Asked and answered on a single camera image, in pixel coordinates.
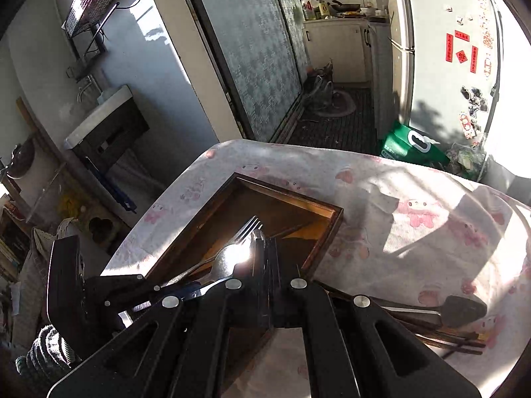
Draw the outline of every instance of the fork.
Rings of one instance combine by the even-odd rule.
[[[181,272],[179,275],[173,277],[171,280],[169,280],[167,283],[163,284],[161,287],[166,287],[166,286],[170,286],[171,284],[176,284],[176,283],[179,283],[179,281],[181,281],[182,279],[188,277],[190,274],[192,274],[194,271],[196,271],[197,269],[199,269],[201,266],[209,263],[209,262],[212,262],[213,260],[216,259],[216,257],[218,256],[218,254],[227,246],[229,245],[232,245],[232,244],[239,244],[241,243],[242,241],[245,240],[246,237],[249,236],[249,234],[255,230],[255,229],[260,229],[262,228],[262,223],[260,222],[260,220],[258,219],[258,217],[256,215],[253,215],[248,221],[247,223],[245,223],[241,228],[240,230],[238,230],[235,235],[233,237],[231,237],[229,239],[229,241],[227,241],[223,247],[221,247],[221,249],[216,253],[214,254],[212,257],[209,257],[208,259],[206,260],[202,260],[201,262],[195,264],[194,266],[192,266],[191,268],[187,269],[186,271],[184,272]]]

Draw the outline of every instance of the black device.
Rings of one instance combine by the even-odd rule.
[[[75,297],[66,305],[50,297],[61,289],[54,285],[48,314],[85,360],[48,398],[220,396],[235,327],[302,328],[313,398],[480,397],[370,297],[348,298],[300,278],[295,264],[277,256],[275,239],[259,240],[252,260],[204,296],[183,300],[182,286],[157,289],[141,275],[83,282],[75,238],[54,242],[50,274],[58,265],[62,274],[76,274],[70,286],[83,287],[82,309],[73,309]],[[118,314],[137,304],[149,308],[128,328],[120,325]],[[68,313],[59,315],[64,306]]]

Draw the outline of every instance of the table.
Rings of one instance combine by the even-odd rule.
[[[146,274],[210,196],[239,172],[344,208],[315,278],[348,294],[440,305],[480,298],[481,356],[447,362],[490,396],[531,336],[531,210],[428,167],[336,150],[237,140],[204,152],[161,195],[103,275]],[[309,396],[300,331],[278,331],[225,393]]]

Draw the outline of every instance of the wooden tray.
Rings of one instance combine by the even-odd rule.
[[[279,255],[294,257],[301,275],[308,277],[335,236],[343,209],[234,173],[182,230],[147,278],[164,282],[213,256],[253,215],[263,223],[265,236],[277,238]],[[210,268],[205,265],[188,281]]]

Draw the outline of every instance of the faucet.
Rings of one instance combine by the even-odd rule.
[[[88,82],[87,82],[87,84],[84,87],[80,87],[79,88],[78,103],[81,103],[81,99],[82,99],[83,93],[91,85],[94,85],[96,87],[96,89],[100,92],[100,94],[102,93],[102,89],[100,88],[100,86],[98,85],[98,82],[94,79],[94,76],[92,76],[92,74],[87,76],[87,81]]]

